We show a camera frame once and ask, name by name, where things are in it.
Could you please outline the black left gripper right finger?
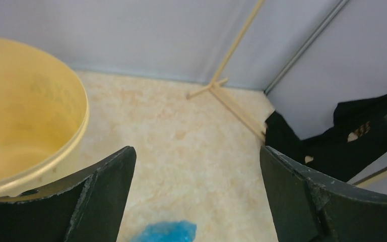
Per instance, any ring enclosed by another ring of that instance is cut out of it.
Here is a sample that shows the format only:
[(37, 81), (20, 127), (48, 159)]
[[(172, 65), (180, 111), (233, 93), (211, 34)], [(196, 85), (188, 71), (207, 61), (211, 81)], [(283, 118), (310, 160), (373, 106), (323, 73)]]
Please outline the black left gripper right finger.
[(279, 241), (387, 241), (387, 195), (263, 146), (260, 166)]

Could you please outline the yellow plastic trash bin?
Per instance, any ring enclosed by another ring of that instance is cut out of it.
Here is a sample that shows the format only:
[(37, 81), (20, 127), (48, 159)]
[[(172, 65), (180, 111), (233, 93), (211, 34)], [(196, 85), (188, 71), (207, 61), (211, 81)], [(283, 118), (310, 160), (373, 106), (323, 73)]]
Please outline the yellow plastic trash bin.
[(85, 87), (71, 68), (0, 38), (0, 197), (77, 172), (89, 117)]

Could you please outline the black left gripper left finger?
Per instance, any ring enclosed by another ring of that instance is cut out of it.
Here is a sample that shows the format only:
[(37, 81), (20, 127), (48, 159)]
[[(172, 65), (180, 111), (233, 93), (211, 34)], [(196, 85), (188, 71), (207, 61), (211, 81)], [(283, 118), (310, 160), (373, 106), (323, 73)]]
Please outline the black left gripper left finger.
[(0, 197), (0, 241), (116, 241), (136, 164), (126, 146), (15, 197)]

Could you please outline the blue plastic trash bag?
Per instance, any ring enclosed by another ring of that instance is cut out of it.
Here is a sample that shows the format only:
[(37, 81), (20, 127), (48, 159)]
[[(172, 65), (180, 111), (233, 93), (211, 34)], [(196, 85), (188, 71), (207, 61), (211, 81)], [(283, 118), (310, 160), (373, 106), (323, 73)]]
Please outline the blue plastic trash bag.
[(192, 242), (197, 225), (187, 220), (161, 221), (148, 224), (131, 242)]

